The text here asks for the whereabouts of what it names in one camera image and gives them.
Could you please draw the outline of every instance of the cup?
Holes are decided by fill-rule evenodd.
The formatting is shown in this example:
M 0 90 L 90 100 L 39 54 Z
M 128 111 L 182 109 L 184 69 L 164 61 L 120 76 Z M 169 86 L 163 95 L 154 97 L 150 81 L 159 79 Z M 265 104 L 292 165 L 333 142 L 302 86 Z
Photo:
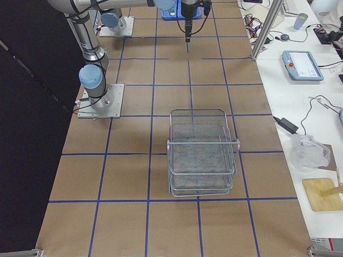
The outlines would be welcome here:
M 296 20 L 294 22 L 294 28 L 300 29 L 302 25 L 304 25 L 305 21 L 307 20 L 309 16 L 306 13 L 299 13 L 296 17 Z

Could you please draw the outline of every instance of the plastic bag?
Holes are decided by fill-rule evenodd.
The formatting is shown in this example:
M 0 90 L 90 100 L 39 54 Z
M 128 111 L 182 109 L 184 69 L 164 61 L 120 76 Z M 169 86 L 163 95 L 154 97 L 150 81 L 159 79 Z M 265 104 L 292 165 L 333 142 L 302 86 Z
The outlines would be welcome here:
M 331 160 L 330 150 L 316 141 L 311 135 L 291 136 L 293 149 L 290 160 L 294 166 L 317 168 L 328 166 Z

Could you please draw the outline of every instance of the screen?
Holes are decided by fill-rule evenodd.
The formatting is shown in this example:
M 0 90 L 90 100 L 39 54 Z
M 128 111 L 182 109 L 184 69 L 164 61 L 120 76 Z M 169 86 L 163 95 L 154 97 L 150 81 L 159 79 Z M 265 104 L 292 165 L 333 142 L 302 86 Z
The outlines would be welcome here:
M 318 78 L 319 74 L 310 58 L 310 55 L 306 52 L 290 52 L 289 53 L 294 67 L 299 77 Z

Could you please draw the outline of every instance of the blue container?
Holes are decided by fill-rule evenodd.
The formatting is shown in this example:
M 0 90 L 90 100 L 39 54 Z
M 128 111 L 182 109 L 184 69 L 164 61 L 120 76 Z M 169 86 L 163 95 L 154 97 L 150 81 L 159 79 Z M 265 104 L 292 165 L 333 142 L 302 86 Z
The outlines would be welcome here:
M 176 20 L 176 3 L 174 4 L 173 9 L 174 9 L 175 15 L 170 15 L 169 11 L 161 10 L 161 15 L 164 20 Z M 193 19 L 198 19 L 202 15 L 202 11 L 200 7 L 198 7 L 197 11 L 198 11 L 197 15 L 195 15 Z M 177 17 L 179 20 L 184 20 L 184 17 L 181 15 L 181 3 L 178 4 Z

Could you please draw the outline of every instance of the stacked wire baskets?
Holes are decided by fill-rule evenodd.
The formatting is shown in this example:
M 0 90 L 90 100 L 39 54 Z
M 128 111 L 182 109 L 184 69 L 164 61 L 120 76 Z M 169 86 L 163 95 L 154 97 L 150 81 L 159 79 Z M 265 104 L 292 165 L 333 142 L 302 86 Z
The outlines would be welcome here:
M 222 110 L 172 111 L 167 149 L 172 195 L 227 194 L 232 188 L 240 142 L 231 140 Z

